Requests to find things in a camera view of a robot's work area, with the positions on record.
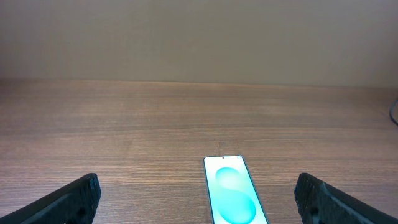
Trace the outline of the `turquoise screen smartphone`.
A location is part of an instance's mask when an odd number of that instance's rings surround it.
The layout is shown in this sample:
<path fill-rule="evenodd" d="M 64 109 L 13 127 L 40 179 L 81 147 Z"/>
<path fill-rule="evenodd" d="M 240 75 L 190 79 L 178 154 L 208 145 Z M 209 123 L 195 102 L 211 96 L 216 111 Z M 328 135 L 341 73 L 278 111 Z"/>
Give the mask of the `turquoise screen smartphone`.
<path fill-rule="evenodd" d="M 268 224 L 243 156 L 203 159 L 213 224 Z"/>

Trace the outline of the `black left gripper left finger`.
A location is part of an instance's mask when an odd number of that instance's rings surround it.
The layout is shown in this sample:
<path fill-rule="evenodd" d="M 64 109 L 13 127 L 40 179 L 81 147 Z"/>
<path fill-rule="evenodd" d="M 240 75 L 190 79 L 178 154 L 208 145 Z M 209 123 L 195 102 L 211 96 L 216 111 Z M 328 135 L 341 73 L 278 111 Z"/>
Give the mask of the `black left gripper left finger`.
<path fill-rule="evenodd" d="M 101 198 L 98 176 L 89 173 L 16 210 L 1 223 L 92 224 Z"/>

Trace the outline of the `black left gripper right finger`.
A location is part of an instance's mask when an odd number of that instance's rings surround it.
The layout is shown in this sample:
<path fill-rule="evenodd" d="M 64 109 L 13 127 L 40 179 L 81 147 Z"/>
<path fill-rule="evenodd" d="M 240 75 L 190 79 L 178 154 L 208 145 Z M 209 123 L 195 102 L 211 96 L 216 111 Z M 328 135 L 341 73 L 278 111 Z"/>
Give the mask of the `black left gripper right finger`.
<path fill-rule="evenodd" d="M 397 219 L 308 174 L 299 175 L 295 201 L 303 223 L 397 224 Z"/>

